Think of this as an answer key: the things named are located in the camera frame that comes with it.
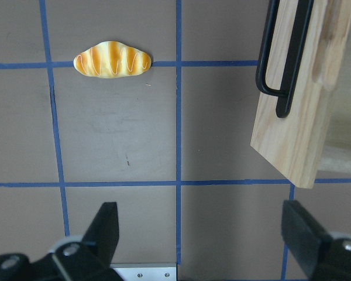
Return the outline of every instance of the blue tape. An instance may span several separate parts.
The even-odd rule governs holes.
[[[287,245],[284,244],[283,258],[282,258],[282,270],[281,270],[281,281],[286,280],[287,256],[288,256],[288,248],[287,248]]]
[[[288,195],[288,199],[289,200],[293,200],[295,198],[295,185],[294,184],[290,184],[290,193]]]
[[[174,67],[177,66],[176,61],[154,61],[151,67]]]
[[[181,165],[182,165],[182,0],[175,2],[175,85],[176,85],[176,102],[175,102],[175,153],[176,169],[175,177],[177,179],[175,208],[176,208],[176,253],[177,263],[181,264]]]
[[[74,67],[72,61],[53,61],[52,67]]]
[[[111,186],[176,186],[177,182],[169,181],[111,181],[111,182],[75,182],[65,183],[66,187],[111,187]]]
[[[351,179],[316,179],[315,183],[351,183]]]
[[[48,73],[52,121],[53,121],[53,137],[54,137],[54,145],[56,149],[58,180],[60,182],[60,195],[61,195],[61,207],[63,211],[63,220],[64,220],[64,232],[65,232],[65,236],[69,236],[70,229],[69,229],[69,219],[68,219],[68,211],[67,211],[67,199],[66,199],[66,191],[65,191],[65,185],[64,185],[63,162],[61,158],[59,124],[57,122],[56,99],[54,96],[54,77],[53,77],[53,67],[51,65],[52,59],[51,59],[51,52],[50,52],[45,0],[39,0],[39,7],[40,7],[40,18],[42,22],[44,54],[46,56],[46,62],[47,62],[47,73]]]
[[[47,63],[0,63],[0,69],[26,69],[47,67]]]
[[[58,187],[59,183],[0,183],[0,187]]]

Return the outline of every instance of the screw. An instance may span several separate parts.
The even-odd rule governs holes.
[[[7,269],[9,269],[9,268],[12,268],[12,267],[15,266],[18,262],[19,262],[19,257],[18,257],[18,256],[11,256],[10,258],[8,258],[7,260],[5,260],[5,261],[1,264],[1,269],[7,270]]]
[[[70,244],[68,247],[66,247],[63,251],[64,256],[72,256],[74,255],[78,250],[80,246],[78,244]]]
[[[351,252],[351,240],[344,240],[344,242],[342,243],[343,247],[345,250],[350,251]]]

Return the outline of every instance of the blue grid line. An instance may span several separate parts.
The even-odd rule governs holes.
[[[293,200],[295,198],[295,185],[290,184],[290,192],[288,195],[289,200]],[[283,246],[283,257],[282,257],[282,270],[281,270],[281,281],[286,280],[286,270],[287,270],[287,258],[288,258],[288,247],[286,244]]]
[[[0,69],[47,68],[47,63],[0,63]]]
[[[181,164],[182,164],[182,0],[175,2],[175,177],[177,185],[175,188],[175,237],[177,264],[181,264]]]
[[[316,179],[315,183],[351,183],[349,179]]]
[[[351,179],[317,179],[316,183],[351,183]],[[65,187],[109,187],[109,186],[221,186],[252,184],[290,184],[287,179],[246,179],[246,180],[164,180],[164,181],[71,181],[64,182]],[[0,187],[58,187],[55,183],[0,183]]]
[[[56,99],[54,96],[54,77],[53,77],[53,68],[51,65],[52,59],[51,59],[50,43],[49,43],[49,36],[48,36],[47,11],[46,11],[45,0],[39,0],[39,7],[40,7],[40,18],[42,21],[44,54],[46,56],[46,62],[47,62],[47,73],[48,73],[48,81],[49,81],[49,89],[50,89],[50,101],[51,101],[52,123],[53,123],[53,137],[54,137],[54,145],[56,150],[58,180],[60,183],[60,195],[61,195],[61,207],[62,207],[63,220],[64,220],[64,232],[65,232],[65,236],[69,236],[70,234],[69,219],[68,219],[68,211],[67,211],[66,191],[65,191],[65,185],[64,185],[63,162],[61,158],[59,124],[57,122]]]
[[[176,186],[174,180],[168,181],[112,181],[112,182],[85,182],[65,183],[66,187],[110,187],[110,186]]]
[[[60,183],[0,183],[0,187],[59,187]]]
[[[244,67],[257,66],[257,60],[186,60],[154,61],[151,67]],[[0,63],[0,69],[74,67],[73,61],[47,61],[39,63]]]

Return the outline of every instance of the metal plate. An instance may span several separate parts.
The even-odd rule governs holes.
[[[125,281],[177,281],[175,263],[112,264]]]

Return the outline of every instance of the wood grain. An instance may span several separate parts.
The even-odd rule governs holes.
[[[284,13],[286,6],[296,4],[297,1],[281,1],[278,14]],[[338,21],[335,26],[344,28],[330,30],[331,19]],[[350,19],[351,0],[315,0],[288,117],[276,116],[276,97],[260,94],[251,146],[297,187],[314,185],[331,118],[331,89],[339,72],[339,69],[329,71],[329,67],[341,64]],[[281,20],[280,24],[291,33],[291,19]],[[283,60],[288,44],[281,40],[283,34],[274,36],[272,50],[279,48],[278,59]],[[272,81],[278,87],[283,73],[279,65],[267,72],[268,83]]]

